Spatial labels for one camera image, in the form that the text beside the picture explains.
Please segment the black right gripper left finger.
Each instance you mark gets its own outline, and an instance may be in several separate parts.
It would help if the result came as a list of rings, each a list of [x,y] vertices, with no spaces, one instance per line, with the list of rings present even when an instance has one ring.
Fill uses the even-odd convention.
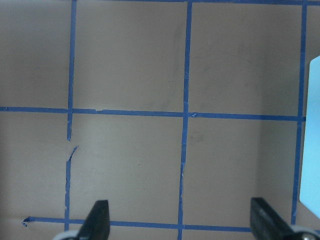
[[[77,240],[107,240],[110,235],[110,213],[108,200],[97,200],[80,230]]]

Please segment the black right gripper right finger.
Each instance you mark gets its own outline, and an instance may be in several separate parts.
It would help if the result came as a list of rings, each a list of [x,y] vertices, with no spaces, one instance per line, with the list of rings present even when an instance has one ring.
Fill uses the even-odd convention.
[[[250,200],[250,229],[256,240],[295,240],[291,227],[262,197]]]

